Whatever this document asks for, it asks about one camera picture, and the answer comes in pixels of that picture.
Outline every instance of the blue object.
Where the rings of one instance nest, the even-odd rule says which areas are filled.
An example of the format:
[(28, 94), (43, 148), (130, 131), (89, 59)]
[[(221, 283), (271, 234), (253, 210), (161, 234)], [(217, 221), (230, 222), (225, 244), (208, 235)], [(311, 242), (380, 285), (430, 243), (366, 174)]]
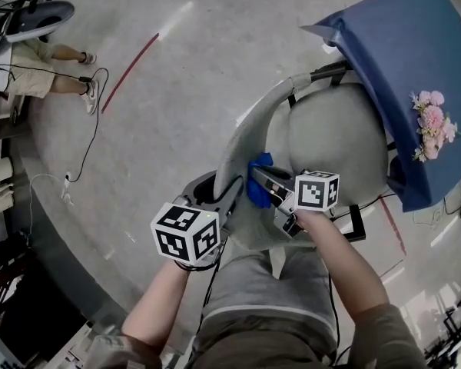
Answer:
[(403, 210), (441, 201), (461, 179), (461, 138), (436, 160), (413, 161), (421, 137), (410, 93), (441, 91), (461, 131), (461, 18), (451, 2), (364, 0), (304, 28), (338, 47), (373, 99), (396, 143), (388, 184)]
[(260, 167), (267, 165), (271, 167), (274, 160), (270, 153), (262, 153), (261, 156), (248, 164), (247, 166), (247, 196), (259, 208), (269, 208), (271, 206), (270, 194), (262, 188), (251, 176), (251, 169), (253, 167)]

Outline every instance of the fiducial marker cube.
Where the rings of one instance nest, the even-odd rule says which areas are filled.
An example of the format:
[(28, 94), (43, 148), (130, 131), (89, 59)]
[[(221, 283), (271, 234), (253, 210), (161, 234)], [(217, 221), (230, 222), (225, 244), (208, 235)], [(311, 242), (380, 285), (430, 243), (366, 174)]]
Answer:
[(338, 202), (340, 176), (314, 171), (295, 178), (294, 208), (308, 211), (327, 211)]
[(166, 203), (151, 222), (160, 255), (196, 265), (221, 243), (217, 212)]

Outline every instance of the red line on floor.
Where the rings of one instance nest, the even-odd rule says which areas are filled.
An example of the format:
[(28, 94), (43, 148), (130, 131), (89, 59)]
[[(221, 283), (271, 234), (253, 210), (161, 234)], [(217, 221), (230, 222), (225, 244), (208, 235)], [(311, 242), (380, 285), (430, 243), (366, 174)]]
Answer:
[(154, 44), (154, 41), (159, 37), (159, 33), (157, 33), (154, 37), (152, 37), (152, 39), (144, 46), (144, 48), (138, 53), (137, 57), (134, 59), (134, 61), (131, 62), (131, 64), (128, 66), (128, 68), (126, 69), (126, 71), (124, 72), (124, 74), (121, 76), (120, 80), (118, 81), (118, 83), (116, 84), (116, 86), (114, 87), (113, 91), (111, 92), (111, 94), (109, 95), (108, 97), (108, 100), (106, 100), (106, 102), (104, 103), (104, 107), (102, 107), (102, 113), (104, 114), (104, 111), (105, 109), (108, 107), (109, 105), (109, 102), (111, 101), (111, 99), (113, 98), (114, 96), (114, 93), (116, 93), (116, 91), (118, 90), (118, 88), (120, 87), (120, 85), (123, 83), (123, 81), (126, 79), (126, 77), (128, 76), (128, 74), (130, 74), (130, 71), (133, 69), (133, 67), (138, 63), (138, 61), (140, 60), (140, 58), (142, 57), (142, 55), (147, 51), (147, 49), (149, 49), (149, 47)]
[(384, 212), (386, 212), (386, 216), (388, 220), (390, 221), (391, 227), (393, 228), (393, 231), (396, 234), (396, 238), (398, 239), (398, 242), (400, 243), (401, 251), (406, 256), (405, 244), (403, 243), (403, 239), (401, 238), (400, 230), (398, 230), (398, 227), (396, 226), (396, 223), (394, 222), (393, 215), (391, 214), (390, 209), (387, 207), (386, 202), (384, 201), (384, 198), (381, 197), (380, 201), (384, 208)]

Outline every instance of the person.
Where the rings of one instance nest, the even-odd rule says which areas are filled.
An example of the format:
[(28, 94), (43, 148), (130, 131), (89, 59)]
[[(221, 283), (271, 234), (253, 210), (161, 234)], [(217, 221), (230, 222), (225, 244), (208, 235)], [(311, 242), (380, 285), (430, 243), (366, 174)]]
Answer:
[(44, 98), (49, 93), (77, 94), (84, 100), (87, 113), (94, 114), (98, 107), (98, 81), (84, 83), (55, 74), (50, 59), (72, 60), (83, 65), (91, 65), (97, 60), (95, 54), (79, 52), (66, 45), (49, 45), (36, 38), (16, 42), (11, 48), (8, 46), (8, 52), (2, 55), (7, 53), (11, 54), (10, 67), (0, 65), (0, 71), (3, 72), (6, 68), (11, 74), (5, 77), (5, 90), (5, 85), (0, 85), (0, 91), (37, 98)]
[[(279, 279), (267, 252), (233, 256), (214, 279), (186, 367), (327, 367), (337, 349), (328, 272), (355, 323), (350, 367), (426, 367), (374, 270), (324, 214), (296, 215), (316, 248), (288, 248)], [(123, 335), (97, 337), (84, 368), (161, 367), (158, 355), (188, 277), (166, 262), (126, 318)]]

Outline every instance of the beige shorts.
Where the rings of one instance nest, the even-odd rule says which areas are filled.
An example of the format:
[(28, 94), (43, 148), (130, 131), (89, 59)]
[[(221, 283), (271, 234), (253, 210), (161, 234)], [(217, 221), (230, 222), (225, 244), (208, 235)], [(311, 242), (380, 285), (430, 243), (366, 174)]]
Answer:
[[(54, 71), (49, 63), (53, 55), (53, 47), (38, 39), (17, 42), (12, 46), (11, 65), (20, 65), (28, 68), (40, 68)], [(27, 68), (11, 67), (7, 89), (15, 95), (29, 95), (44, 98), (49, 93), (55, 74), (46, 71), (37, 71)]]

